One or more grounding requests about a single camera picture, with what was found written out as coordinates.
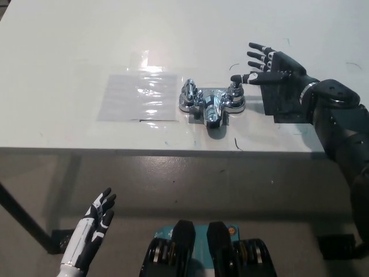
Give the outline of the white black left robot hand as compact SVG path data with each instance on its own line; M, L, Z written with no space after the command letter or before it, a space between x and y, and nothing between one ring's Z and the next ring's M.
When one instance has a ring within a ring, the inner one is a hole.
M87 276L114 217L116 195L107 188L94 200L74 229L58 276Z

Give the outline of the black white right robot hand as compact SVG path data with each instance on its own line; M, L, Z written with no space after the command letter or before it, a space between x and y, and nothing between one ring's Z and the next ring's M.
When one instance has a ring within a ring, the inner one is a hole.
M247 52L247 56L256 59L257 62L248 61L247 64L255 70L248 74L231 76L231 81L235 85L250 84L268 87L279 85L278 90L281 93L300 96L319 83L318 79L307 74L300 63L282 51L252 42L248 46L253 51Z

